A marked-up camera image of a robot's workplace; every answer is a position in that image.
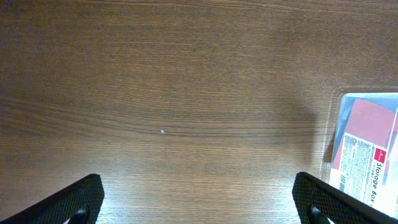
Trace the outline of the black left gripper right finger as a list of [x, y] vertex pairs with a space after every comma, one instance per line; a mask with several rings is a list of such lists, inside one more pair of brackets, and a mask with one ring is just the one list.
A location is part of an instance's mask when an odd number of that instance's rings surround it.
[[302, 223], [397, 224], [397, 219], [306, 172], [296, 174], [292, 196]]

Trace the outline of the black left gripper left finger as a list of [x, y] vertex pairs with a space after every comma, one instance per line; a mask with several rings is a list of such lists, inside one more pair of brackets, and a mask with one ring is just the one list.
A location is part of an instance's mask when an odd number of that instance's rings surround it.
[[1, 223], [95, 224], [104, 200], [98, 174], [90, 174]]

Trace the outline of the clear plastic storage box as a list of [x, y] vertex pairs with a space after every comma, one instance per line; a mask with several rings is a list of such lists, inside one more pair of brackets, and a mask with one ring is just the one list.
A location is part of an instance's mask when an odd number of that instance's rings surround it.
[[[397, 93], [347, 93], [341, 99], [336, 129], [338, 122], [349, 116], [356, 99], [385, 107], [397, 118]], [[344, 133], [341, 140], [340, 165], [337, 169], [331, 167], [329, 184], [397, 218], [397, 136], [392, 152], [348, 133]]]

